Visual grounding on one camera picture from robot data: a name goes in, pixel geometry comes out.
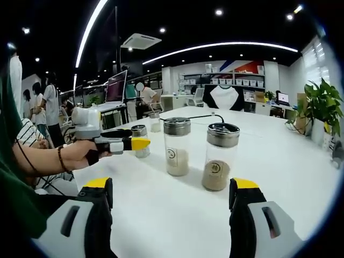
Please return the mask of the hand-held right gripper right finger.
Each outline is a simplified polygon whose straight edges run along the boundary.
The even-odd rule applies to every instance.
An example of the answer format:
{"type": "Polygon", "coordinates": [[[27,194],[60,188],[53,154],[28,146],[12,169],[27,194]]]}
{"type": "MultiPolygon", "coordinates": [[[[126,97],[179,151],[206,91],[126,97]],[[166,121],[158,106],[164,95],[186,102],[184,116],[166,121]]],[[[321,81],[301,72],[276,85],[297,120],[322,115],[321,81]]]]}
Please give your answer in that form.
{"type": "Polygon", "coordinates": [[[293,257],[304,241],[294,220],[250,180],[230,179],[230,257],[293,257]]]}

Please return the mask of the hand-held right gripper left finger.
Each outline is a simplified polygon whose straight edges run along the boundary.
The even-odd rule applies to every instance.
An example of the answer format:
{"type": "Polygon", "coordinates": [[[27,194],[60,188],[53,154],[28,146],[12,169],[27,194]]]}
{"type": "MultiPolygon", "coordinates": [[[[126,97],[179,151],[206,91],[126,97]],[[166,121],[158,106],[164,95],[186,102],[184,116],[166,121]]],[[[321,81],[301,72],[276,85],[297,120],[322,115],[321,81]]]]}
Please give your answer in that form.
{"type": "Polygon", "coordinates": [[[46,230],[32,242],[46,257],[113,257],[110,247],[113,185],[109,177],[84,185],[47,219],[46,230]]]}

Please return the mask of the person's left hand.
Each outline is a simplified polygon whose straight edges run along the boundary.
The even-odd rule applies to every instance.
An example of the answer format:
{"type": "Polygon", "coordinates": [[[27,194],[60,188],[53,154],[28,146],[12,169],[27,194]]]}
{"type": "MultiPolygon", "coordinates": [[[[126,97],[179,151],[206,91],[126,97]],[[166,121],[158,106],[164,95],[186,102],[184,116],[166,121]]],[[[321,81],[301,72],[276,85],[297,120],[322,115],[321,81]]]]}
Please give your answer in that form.
{"type": "Polygon", "coordinates": [[[94,142],[78,140],[73,144],[58,149],[59,160],[65,171],[83,169],[89,166],[86,155],[89,151],[96,150],[94,142]]]}

